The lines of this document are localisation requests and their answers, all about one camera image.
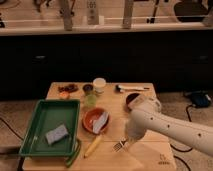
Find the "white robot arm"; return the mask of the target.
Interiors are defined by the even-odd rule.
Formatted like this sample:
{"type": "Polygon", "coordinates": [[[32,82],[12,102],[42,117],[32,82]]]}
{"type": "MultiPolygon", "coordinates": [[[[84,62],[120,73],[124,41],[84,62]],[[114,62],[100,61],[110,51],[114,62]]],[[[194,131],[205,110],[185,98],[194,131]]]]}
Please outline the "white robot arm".
{"type": "Polygon", "coordinates": [[[188,145],[213,157],[213,127],[187,122],[161,113],[157,98],[142,94],[131,100],[131,110],[125,132],[130,140],[140,140],[147,130],[152,130],[188,145]]]}

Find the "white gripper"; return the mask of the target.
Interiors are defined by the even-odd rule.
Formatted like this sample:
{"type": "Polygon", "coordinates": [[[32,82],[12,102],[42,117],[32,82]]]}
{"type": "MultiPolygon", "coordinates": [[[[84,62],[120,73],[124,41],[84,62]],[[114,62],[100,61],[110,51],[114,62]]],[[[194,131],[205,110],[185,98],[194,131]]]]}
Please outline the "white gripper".
{"type": "Polygon", "coordinates": [[[129,119],[125,124],[125,136],[129,141],[138,141],[146,134],[146,129],[129,119]]]}

